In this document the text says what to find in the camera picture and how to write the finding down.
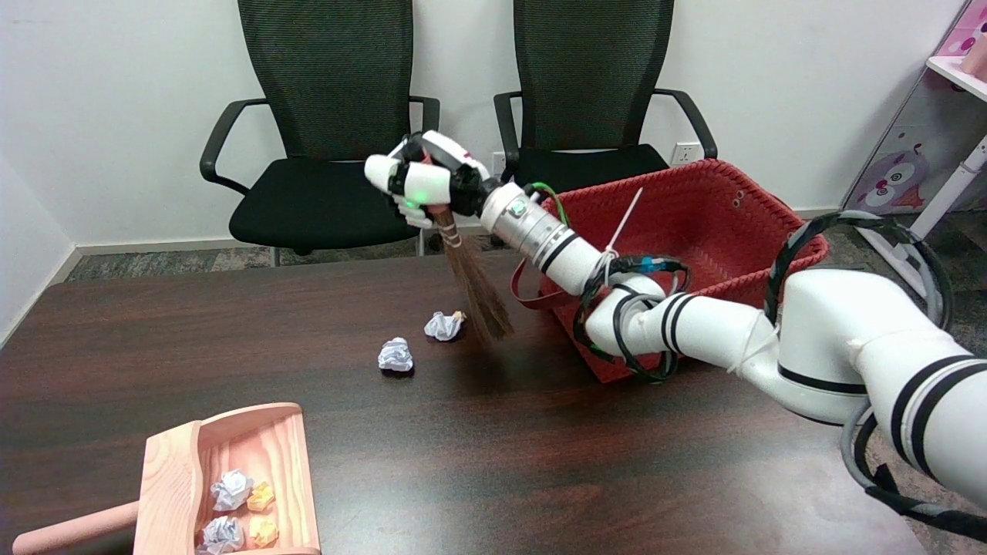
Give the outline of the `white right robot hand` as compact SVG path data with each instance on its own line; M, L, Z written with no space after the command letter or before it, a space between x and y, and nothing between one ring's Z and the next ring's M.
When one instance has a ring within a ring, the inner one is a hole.
M441 210L479 217L490 194L503 186L461 144L435 130L406 136L387 155L369 156L364 175L391 197L407 224L422 229L434 228Z

